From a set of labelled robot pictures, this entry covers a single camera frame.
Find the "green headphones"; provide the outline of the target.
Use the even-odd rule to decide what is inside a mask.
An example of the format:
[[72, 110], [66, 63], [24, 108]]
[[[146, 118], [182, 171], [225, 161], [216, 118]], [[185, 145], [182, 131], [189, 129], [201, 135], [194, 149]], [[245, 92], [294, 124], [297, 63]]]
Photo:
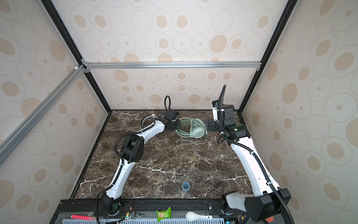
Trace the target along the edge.
[[184, 124], [190, 124], [189, 132], [183, 131], [181, 129], [176, 130], [177, 135], [183, 138], [202, 138], [204, 135], [208, 134], [205, 123], [201, 119], [196, 118], [180, 118], [181, 126]]

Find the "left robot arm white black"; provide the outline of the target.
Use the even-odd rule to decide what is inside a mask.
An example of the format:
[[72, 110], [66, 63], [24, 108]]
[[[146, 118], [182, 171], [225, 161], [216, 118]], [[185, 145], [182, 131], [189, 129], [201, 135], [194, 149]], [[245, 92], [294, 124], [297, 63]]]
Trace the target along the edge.
[[96, 197], [97, 207], [100, 205], [109, 213], [119, 211], [119, 200], [122, 196], [125, 182], [134, 167], [144, 155], [145, 144], [154, 136], [165, 132], [175, 131], [180, 128], [180, 121], [176, 118], [178, 112], [171, 109], [170, 96], [165, 97], [165, 112], [161, 115], [149, 115], [142, 120], [141, 129], [126, 133], [114, 143], [114, 152], [120, 162], [109, 187], [100, 191]]

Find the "white black headphones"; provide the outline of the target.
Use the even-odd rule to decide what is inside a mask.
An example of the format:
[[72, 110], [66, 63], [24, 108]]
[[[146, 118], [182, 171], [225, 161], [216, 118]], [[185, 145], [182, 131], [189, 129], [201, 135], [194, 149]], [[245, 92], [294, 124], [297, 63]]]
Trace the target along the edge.
[[142, 121], [141, 121], [141, 129], [144, 129], [145, 128], [145, 122], [149, 119], [151, 120], [151, 124], [154, 123], [155, 124], [155, 121], [156, 121], [156, 118], [157, 116], [155, 114], [150, 114], [150, 115], [147, 115], [145, 116]]

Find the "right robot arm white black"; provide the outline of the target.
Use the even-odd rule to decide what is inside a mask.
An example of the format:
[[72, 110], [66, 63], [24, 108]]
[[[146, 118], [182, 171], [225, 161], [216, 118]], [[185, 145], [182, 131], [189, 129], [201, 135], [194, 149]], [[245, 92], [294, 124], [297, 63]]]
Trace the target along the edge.
[[226, 86], [218, 100], [212, 102], [213, 118], [206, 120], [208, 132], [218, 132], [218, 143], [227, 143], [238, 156], [252, 187], [252, 194], [231, 192], [222, 195], [222, 208], [231, 214], [235, 210], [254, 222], [267, 223], [269, 217], [281, 215], [284, 223], [294, 223], [288, 208], [291, 194], [280, 187], [257, 154], [253, 140], [244, 124], [237, 124], [235, 108], [224, 103]]

